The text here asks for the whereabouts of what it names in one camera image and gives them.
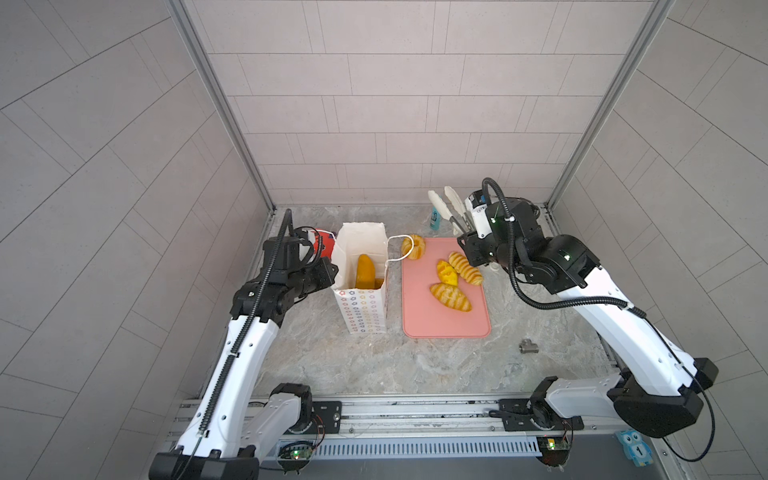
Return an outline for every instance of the wall tile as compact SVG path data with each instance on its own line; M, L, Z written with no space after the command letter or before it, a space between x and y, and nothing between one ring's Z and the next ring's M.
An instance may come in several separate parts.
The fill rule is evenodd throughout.
M63 417L77 393L14 376L0 375L0 406Z
M525 131L580 134L600 97L539 97Z
M656 237L660 235L659 230L656 228L656 225L649 225L648 228L643 230L643 233L641 233L632 243L629 244L629 247L624 249L624 254L627 256L629 260L632 260L635 255L643 251L645 247L648 246L648 244Z
M346 176L350 188L419 187L422 167L411 164L347 165Z
M213 307L213 302L192 287L163 349L157 355L157 361L136 397L134 408L165 415Z
M264 165L262 172L273 188L339 187L336 170L326 165Z
M160 96L126 41L33 91L25 102L74 151L90 158Z
M745 350L739 336L661 235L631 262L686 352L717 361Z
M200 275L217 290L224 285L232 259L243 239L247 226L246 220L235 209L230 209L213 246L205 257L203 266L200 268Z
M238 287L240 287L243 282L247 280L246 277L251 274L251 263L255 258L255 252L261 248L260 236L268 216L269 214L266 206L262 205L257 208L256 213L248 223L248 228L245 230L243 241L240 242L240 246L237 248L235 259L232 260L232 266L227 273L227 279Z
M374 134L299 134L308 164L374 164Z
M248 86L248 80L245 77L239 57L239 55L232 53L208 55L224 94L252 95L253 92Z
M552 188L562 171L563 166L558 164L514 164L504 186Z
M6 372L79 392L159 260L118 226Z
M684 101L724 49L722 44L711 38L667 20L639 68Z
M152 54L171 85L175 85L194 70L194 63L170 18L141 32Z
M723 75L725 75L725 72L728 71L730 66L733 65L740 55L741 53L738 51L733 50L730 47L725 47L723 53L717 57L714 64L712 64L701 81L696 85L690 95L688 95L688 98L685 99L685 104L694 110L699 108L699 105L704 98L710 94L717 82L720 81Z
M445 53L539 53L554 2L453 2Z
M594 146L589 147L587 154L576 169L576 178L582 185L588 186L604 163L603 157L594 149Z
M82 167L84 161L80 155L51 130L23 100L3 108L2 113L70 174Z
M585 190L621 248L627 248L650 225L643 209L606 164Z
M462 95L556 95L570 55L467 55Z
M0 318L36 328L143 192L108 148L84 165L0 243Z
M445 40L448 35L448 15L451 4L435 2L435 20L432 25L432 53L445 53Z
M118 330L29 478L95 477L158 350Z
M391 164L462 164L469 134L386 134Z
M768 473L768 459L760 444L760 433L768 427L768 420L763 414L761 399L768 395L768 376L765 372L753 373L729 382L719 383L710 388L710 392L723 409L730 426L739 436L751 460L765 476ZM734 469L728 473L749 473Z
M0 371L5 370L31 335L30 330L0 320Z
M589 248L600 258L601 264L608 270L613 281L632 303L643 310L654 305L654 299L650 297L607 225L603 224L592 235Z
M168 242L163 236L147 223L141 215L136 213L136 210L131 209L123 219L123 222L136 232L139 237L143 238L145 242L149 243L150 247L154 248L160 255L168 248Z
M619 180L626 180L650 145L615 111L594 140L594 149L611 166Z
M88 53L48 0L26 0L26 2L75 64L89 59Z
M236 97L236 99L245 120L245 133L328 131L323 101L320 97Z
M151 0L51 0L51 4L91 56L168 18L165 5Z
M129 41L134 48L136 48L136 52L138 52L141 60L144 61L147 69L152 74L152 78L157 82L157 86L160 87L164 93L169 91L173 85L170 84L168 77L165 76L160 64L157 63L157 59L152 54L152 50L149 49L149 45L147 45L147 41L144 40L144 37L142 37L141 34L135 35L131 37Z
M342 132L425 130L427 97L354 96L335 97L334 100Z
M285 134L245 134L254 161L259 165L296 163Z
M574 55L558 94L605 94L623 58L623 55Z
M366 188L366 203L378 204L428 204L428 188Z
M650 2L574 2L555 53L623 54Z
M760 0L713 0L703 7L692 26L708 37L767 63L768 35L763 22L767 8L768 5Z
M210 176L211 172L200 152L188 141L168 162L134 209L170 242Z
M513 132L524 97L440 97L437 131Z
M328 53L429 53L432 2L318 2ZM361 18L375 18L361 22Z
M0 18L0 105L74 67L69 55L22 0L3 2Z
M165 337L168 336L168 332L145 319L133 310L128 312L122 327L134 335L140 336L141 338L147 340L149 343L153 343L159 347L163 346Z
M584 232L598 216L598 209L594 207L587 192L576 180L571 180L563 192L562 203L567 207L576 228L581 232Z
M233 149L200 194L200 205L217 226L221 226L246 182L248 173Z
M194 4L214 53L312 53L301 2Z
M648 168L653 164L653 162L656 161L659 157L659 154L656 153L656 151L653 148L648 148L648 150L645 152L645 155L640 159L639 162L637 162L637 165L632 168L629 175L627 175L627 178L624 179L624 185L632 189L636 184L637 181L640 180L640 178L645 175L645 172L648 171Z
M109 147L149 187L204 121L205 115L184 81L132 121Z
M211 115L200 127L200 136L210 154L214 156L217 165L221 165L221 162L232 150L233 145L218 113Z
M744 246L736 232L663 158L656 159L637 181L632 195L694 276Z
M197 217L194 214L187 216L133 310L170 331L213 242L214 237Z
M768 365L766 330L763 328L768 301L764 284L760 283L766 279L768 265L758 263L710 292L712 300L761 365Z
M558 2L554 10L554 16L547 30L547 39L544 41L544 47L541 53L554 53L560 41L560 35L563 33L563 27L568 20L568 14L571 13L573 2Z
M763 369L748 350L724 358L716 362L716 364L720 371L717 373L715 383L727 382L728 380L737 379Z
M123 422L123 429L132 432L147 433L157 435L160 433L160 427L163 423L162 415L144 412L142 410L131 409Z
M61 419L0 408L3 478L27 478Z
M70 176L30 137L0 114L0 238Z
M336 115L336 100L333 97L323 97L323 110L326 114L326 123L328 132L339 133L339 118Z
M362 188L301 188L291 190L291 198L298 205L360 205L365 201Z
M213 369L216 361L222 352L224 337L227 334L227 328L231 319L230 308L232 307L232 297L238 287L234 286L229 280L224 282L214 309L205 326L200 342L195 348L192 360L181 380L180 389L189 392L201 392L204 383L213 375Z
M349 55L355 95L458 95L463 68L464 55Z
M438 189L442 189L445 185L455 188L477 187L483 178L491 177L498 178L499 184L504 186L501 172L502 166L499 164L433 165L430 185Z
M515 124L516 132L524 132L525 129L528 128L528 122L531 121L531 115L533 114L533 109L536 107L537 101L538 97L525 97L523 108L520 110L518 121Z
M678 165L680 175L763 258L768 257L768 167L712 128Z
M141 474L154 435L121 430L99 470L96 480L134 480Z
M768 65L741 55L697 109L763 161L768 161L767 82Z
M346 55L239 55L254 95L348 95Z
M698 277L699 283L710 292L736 275L763 261L754 250L746 246Z
M710 123L640 72L635 72L616 112L673 167L707 132Z
M237 212L237 209L232 209L231 211L236 213L236 216L240 215L240 213ZM208 300L211 302L215 302L216 298L219 296L219 290L215 286L211 285L210 282L199 273L197 274L197 278L194 279L194 285L199 291L203 293L203 295L207 296Z

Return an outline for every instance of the black cable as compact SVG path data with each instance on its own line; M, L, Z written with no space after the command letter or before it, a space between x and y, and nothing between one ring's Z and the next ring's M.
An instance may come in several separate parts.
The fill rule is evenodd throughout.
M237 338L232 344L230 355L228 355L227 358L224 360L224 364L221 367L221 372L219 373L219 376L216 379L216 385L214 386L214 390L210 395L210 400L208 401L208 405L205 408L205 413L203 414L203 418L200 421L200 427L198 429L198 433L200 435L205 435L205 432L208 429L208 425L210 424L210 420L214 415L214 410L216 409L216 405L219 401L219 397L221 396L221 390L224 388L224 383L227 381L227 377L229 376L230 370L232 369L232 364L234 363L234 360L237 358L237 354L240 351L240 346L243 344L243 341L245 340L245 336L248 334L248 330L250 329L250 326L253 323L253 319L256 317L256 312L259 308L259 304L261 303L261 296L264 294L264 290L266 289L266 285L270 279L270 274L272 273L272 270L275 267L275 262L277 261L277 254L280 252L280 246L283 244L283 238L285 237L286 229L289 227L292 220L293 220L293 214L291 213L291 209L289 208L288 210L286 210L285 216L283 217L283 222L280 224L280 229L277 231L275 244L273 245L272 250L270 251L269 259L266 263L266 267L264 268L264 278L261 281L261 283L259 283L259 289L257 290L255 297L253 298L253 308L250 310L250 314L248 315L245 322L243 323L243 327L240 329L240 333L238 333Z
M512 214L509 210L509 205L507 204L507 197L504 196L504 192L502 191L502 188L496 183L495 180L492 178L486 177L482 181L482 191L483 195L485 196L485 203L487 205L490 205L490 198L489 198L489 192L488 192L488 186L490 186L496 197L498 198L498 202L501 204L502 209L504 210L505 220L510 219ZM634 314L635 316L644 319L648 325L650 325L651 329L656 333L656 335L661 339L661 342L664 344L664 346L667 347L667 350L669 350L672 357L677 361L677 363L683 368L685 373L688 374L688 376L693 380L693 382L698 387L701 394L704 396L704 400L707 401L707 407L710 410L710 417L712 420L712 431L710 433L710 440L707 443L707 447L704 449L704 451L701 453L701 455L697 456L696 458L685 458L679 453L675 452L672 448L672 445L669 444L667 439L663 439L664 443L667 444L667 447L672 451L672 453L675 454L679 459L684 460L685 462L698 462L702 458L704 458L705 455L710 451L710 448L712 446L712 442L715 438L715 413L714 409L712 408L712 404L710 403L710 399L707 396L707 394L704 392L704 389L701 387L701 384L696 379L696 376L694 376L688 368L683 364L683 362L677 358L677 355L675 352L670 348L670 346L667 344L667 342L664 340L664 337L661 335L661 332L656 328L656 326L648 321L646 318L646 313L637 308L636 306L633 306L632 308L628 309L627 306L629 305L628 302L614 298L612 296L587 296L580 299L570 299L570 300L561 300L559 302L550 302L550 303L542 303L537 302L536 300L533 300L532 298L525 295L525 293L520 289L520 286L518 285L518 278L515 276L515 228L512 225L512 221L507 221L507 248L508 248L508 258L509 258L509 265L507 267L507 273L509 274L509 281L512 284L512 289L515 291L518 297L520 297L520 300L527 303L529 306L534 307L535 309L539 310L557 310L561 308L567 308L569 306L583 306L583 305L595 305L595 304L605 304L605 305L615 305L623 310L627 310L629 313Z

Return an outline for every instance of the black mounting plate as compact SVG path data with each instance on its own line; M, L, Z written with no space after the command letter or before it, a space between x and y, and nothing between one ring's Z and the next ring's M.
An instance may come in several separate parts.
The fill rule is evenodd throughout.
M334 420L333 416L339 414L339 419ZM341 426L341 402L312 402L312 415L319 416L323 420L323 425L326 428L326 434L339 433ZM291 432L286 430L286 435L315 435L317 433L317 424L315 422L310 423L310 426L303 432Z
M503 414L502 422L505 432L548 432L548 430L542 430L533 423L533 415L528 411L528 400L529 398L520 398L498 401L498 409ZM558 425L553 430L562 430L559 427L562 422L566 422L570 429L584 430L584 421L579 416L563 419L554 412L552 415L555 425Z

